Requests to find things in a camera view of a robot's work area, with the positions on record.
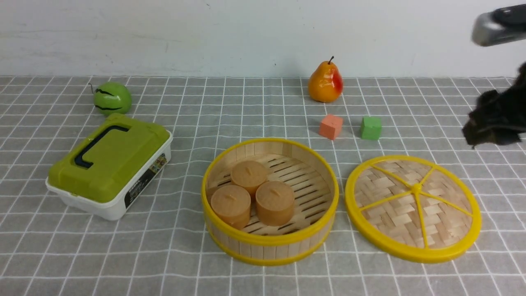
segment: handle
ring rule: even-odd
[[[87,162],[83,160],[82,157],[111,130],[119,130],[123,132],[129,131],[129,129],[127,129],[126,127],[118,125],[109,126],[107,129],[103,130],[98,136],[96,136],[95,139],[93,139],[93,141],[91,141],[86,147],[84,147],[84,149],[82,149],[79,154],[77,154],[77,156],[75,157],[75,164],[89,169],[93,165],[93,162]]]

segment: black handle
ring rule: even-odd
[[[508,28],[526,28],[526,4],[503,7],[492,13],[493,20]]]
[[[87,162],[83,160],[82,156],[84,156],[86,152],[88,152],[95,144],[97,144],[98,141],[100,141],[100,139],[102,139],[111,130],[119,130],[123,132],[129,131],[129,129],[122,126],[109,126],[107,129],[103,130],[103,132],[101,132],[95,139],[93,139],[93,141],[91,141],[86,147],[84,147],[84,149],[82,149],[82,151],[75,157],[75,164],[89,169],[93,165],[93,162]]]

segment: green cube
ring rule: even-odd
[[[364,116],[360,126],[361,138],[364,140],[378,140],[382,132],[382,120],[379,117]]]

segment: green apple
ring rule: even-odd
[[[100,85],[93,97],[95,107],[108,116],[112,113],[126,114],[132,107],[132,95],[124,85],[108,81]]]

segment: red cube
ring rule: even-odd
[[[334,141],[340,134],[342,125],[343,118],[328,114],[321,121],[319,134]]]

